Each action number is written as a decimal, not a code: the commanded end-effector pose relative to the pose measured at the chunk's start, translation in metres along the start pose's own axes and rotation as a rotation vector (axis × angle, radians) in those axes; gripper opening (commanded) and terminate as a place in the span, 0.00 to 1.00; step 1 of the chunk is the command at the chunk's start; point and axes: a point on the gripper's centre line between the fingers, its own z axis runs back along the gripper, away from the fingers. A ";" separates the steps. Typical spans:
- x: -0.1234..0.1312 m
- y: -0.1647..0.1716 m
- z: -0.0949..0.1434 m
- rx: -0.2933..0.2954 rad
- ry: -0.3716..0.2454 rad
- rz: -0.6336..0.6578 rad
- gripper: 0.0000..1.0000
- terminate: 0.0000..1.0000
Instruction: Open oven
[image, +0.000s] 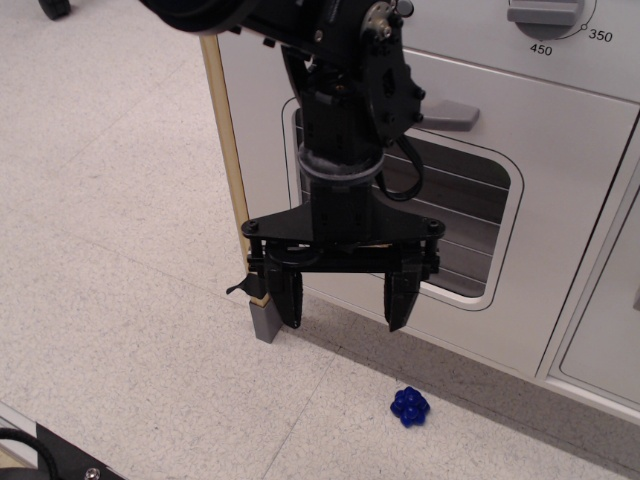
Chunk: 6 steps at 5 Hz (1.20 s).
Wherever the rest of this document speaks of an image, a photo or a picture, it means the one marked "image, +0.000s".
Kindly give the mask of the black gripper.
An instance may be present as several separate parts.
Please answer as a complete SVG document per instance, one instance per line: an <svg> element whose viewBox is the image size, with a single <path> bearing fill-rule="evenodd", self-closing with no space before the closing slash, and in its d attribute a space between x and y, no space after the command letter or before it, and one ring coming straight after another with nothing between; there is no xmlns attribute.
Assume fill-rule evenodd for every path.
<svg viewBox="0 0 640 480"><path fill-rule="evenodd" d="M439 273L445 231L438 219L392 207L369 183L313 184L301 205L241 226L248 271L268 289L285 325L301 325L304 273L375 273L385 277L390 332L407 324L421 284Z"/></svg>

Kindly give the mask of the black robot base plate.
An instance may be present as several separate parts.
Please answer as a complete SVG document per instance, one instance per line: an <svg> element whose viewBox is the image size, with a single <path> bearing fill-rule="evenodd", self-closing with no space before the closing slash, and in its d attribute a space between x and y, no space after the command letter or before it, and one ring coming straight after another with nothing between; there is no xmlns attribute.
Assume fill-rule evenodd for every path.
<svg viewBox="0 0 640 480"><path fill-rule="evenodd" d="M2 467L2 479L126 479L38 423L22 429L2 421L1 450L25 463L25 466Z"/></svg>

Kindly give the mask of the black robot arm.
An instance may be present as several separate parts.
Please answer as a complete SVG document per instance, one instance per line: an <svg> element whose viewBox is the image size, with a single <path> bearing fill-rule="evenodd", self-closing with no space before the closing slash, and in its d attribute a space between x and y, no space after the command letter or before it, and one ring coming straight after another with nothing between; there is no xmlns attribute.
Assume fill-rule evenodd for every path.
<svg viewBox="0 0 640 480"><path fill-rule="evenodd" d="M239 287L269 298L298 328L303 274L378 273L384 316L403 328L421 285L437 273L444 225L397 209L420 192L390 191L385 151L421 158L407 131L422 119L424 90L411 77L403 20L387 1L150 1L167 25L193 34L250 30L279 45L301 109L298 165L310 186L299 207L242 224L250 243Z"/></svg>

